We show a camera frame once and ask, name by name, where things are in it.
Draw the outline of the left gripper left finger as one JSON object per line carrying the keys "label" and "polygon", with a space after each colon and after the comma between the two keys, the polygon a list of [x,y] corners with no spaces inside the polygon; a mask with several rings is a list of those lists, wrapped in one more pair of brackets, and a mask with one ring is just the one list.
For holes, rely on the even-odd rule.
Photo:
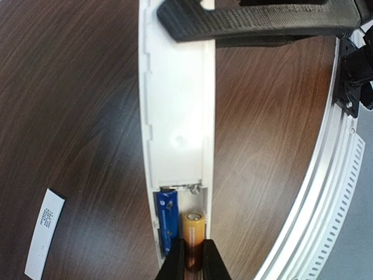
{"label": "left gripper left finger", "polygon": [[156,280],[184,280],[185,276],[185,243],[183,239],[173,242]]}

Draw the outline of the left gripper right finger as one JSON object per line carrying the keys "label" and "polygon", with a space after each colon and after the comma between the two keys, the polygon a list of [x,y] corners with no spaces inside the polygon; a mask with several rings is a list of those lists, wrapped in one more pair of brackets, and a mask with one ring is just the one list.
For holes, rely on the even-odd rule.
{"label": "left gripper right finger", "polygon": [[232,280],[212,239],[206,239],[203,242],[202,267],[204,280]]}

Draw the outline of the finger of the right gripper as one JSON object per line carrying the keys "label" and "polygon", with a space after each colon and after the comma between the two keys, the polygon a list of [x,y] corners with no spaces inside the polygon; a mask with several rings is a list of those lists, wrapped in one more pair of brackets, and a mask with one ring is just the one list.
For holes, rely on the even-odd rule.
{"label": "finger of the right gripper", "polygon": [[352,32],[360,25],[354,1],[205,9],[200,1],[164,1],[157,17],[176,41],[249,36],[320,36]]}

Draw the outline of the orange battery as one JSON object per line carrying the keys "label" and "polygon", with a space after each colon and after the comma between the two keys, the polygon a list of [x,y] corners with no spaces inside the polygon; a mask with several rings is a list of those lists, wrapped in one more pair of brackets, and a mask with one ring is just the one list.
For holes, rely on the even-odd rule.
{"label": "orange battery", "polygon": [[205,216],[198,212],[185,213],[182,231],[185,243],[185,268],[191,272],[198,272],[202,269]]}

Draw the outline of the white remote control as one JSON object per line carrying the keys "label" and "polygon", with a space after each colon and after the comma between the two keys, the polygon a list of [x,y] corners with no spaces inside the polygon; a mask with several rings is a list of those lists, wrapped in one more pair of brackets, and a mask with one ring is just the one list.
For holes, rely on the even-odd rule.
{"label": "white remote control", "polygon": [[160,191],[177,192],[181,214],[205,216],[210,236],[216,100],[213,40],[178,43],[157,18],[159,1],[140,1],[138,69],[146,189],[156,254],[165,260]]}

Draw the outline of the blue battery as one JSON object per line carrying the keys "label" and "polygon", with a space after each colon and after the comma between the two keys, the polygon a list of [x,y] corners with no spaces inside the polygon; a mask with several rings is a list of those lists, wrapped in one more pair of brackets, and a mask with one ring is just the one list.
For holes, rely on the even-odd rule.
{"label": "blue battery", "polygon": [[178,239],[179,235],[178,193],[174,190],[158,192],[156,202],[160,222],[161,248],[163,254],[168,256],[173,242]]}

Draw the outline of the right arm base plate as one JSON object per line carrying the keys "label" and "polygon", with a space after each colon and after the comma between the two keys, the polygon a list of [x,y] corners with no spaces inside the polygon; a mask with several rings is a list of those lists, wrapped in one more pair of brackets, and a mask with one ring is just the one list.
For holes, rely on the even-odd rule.
{"label": "right arm base plate", "polygon": [[372,110],[372,21],[339,41],[333,102],[353,118]]}

